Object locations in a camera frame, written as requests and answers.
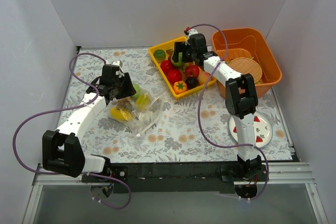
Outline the dark fake plum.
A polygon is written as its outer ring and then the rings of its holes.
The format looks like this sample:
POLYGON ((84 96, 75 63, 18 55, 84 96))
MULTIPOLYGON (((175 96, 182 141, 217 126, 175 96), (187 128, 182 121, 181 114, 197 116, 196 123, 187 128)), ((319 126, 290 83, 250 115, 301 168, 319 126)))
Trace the dark fake plum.
POLYGON ((185 80, 185 83, 186 83, 187 88, 189 90, 194 89, 194 88, 198 87, 198 85, 199 85, 198 79, 196 77, 192 77, 192 76, 188 77, 185 80))

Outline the clear zip top bag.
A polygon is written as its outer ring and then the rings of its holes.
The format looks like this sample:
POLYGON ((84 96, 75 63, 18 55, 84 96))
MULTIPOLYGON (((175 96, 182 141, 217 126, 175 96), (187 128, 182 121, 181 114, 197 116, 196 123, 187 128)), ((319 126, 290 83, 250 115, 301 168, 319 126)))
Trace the clear zip top bag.
POLYGON ((150 105, 143 111, 138 111, 135 106, 134 100, 131 97, 123 98, 120 100, 114 99, 106 108, 106 115, 110 118, 111 108, 122 108, 128 110, 133 115, 133 120, 124 121, 122 123, 129 128, 130 132, 137 137, 144 134, 149 128, 151 128, 161 117, 163 112, 163 106, 165 101, 165 95, 163 93, 152 95, 148 90, 141 88, 141 94, 147 93, 151 99, 150 105))

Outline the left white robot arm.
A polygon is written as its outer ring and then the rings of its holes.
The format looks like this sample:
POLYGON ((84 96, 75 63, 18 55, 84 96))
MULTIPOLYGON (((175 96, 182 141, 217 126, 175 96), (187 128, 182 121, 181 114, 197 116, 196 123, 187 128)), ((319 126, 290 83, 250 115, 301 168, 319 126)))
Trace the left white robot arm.
POLYGON ((93 173, 98 181, 108 181, 112 175, 111 168, 107 166, 109 160, 85 154, 81 140, 96 116, 112 100, 134 94, 130 75, 122 70, 121 61, 104 65, 101 76, 95 78, 86 90, 79 108, 56 130, 47 130, 43 134, 43 168, 70 177, 93 173))

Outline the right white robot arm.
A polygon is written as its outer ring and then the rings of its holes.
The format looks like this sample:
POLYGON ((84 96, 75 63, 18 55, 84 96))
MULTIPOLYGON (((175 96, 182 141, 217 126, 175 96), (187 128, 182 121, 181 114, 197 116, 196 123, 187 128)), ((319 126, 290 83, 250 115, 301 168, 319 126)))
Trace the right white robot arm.
POLYGON ((194 62, 225 87, 225 106, 237 131, 237 175, 248 181, 261 170, 261 157, 256 149, 254 116, 258 98, 251 74, 242 74, 229 67, 213 51, 209 51, 205 36, 195 29, 184 31, 186 42, 176 42, 171 59, 174 62, 194 62))

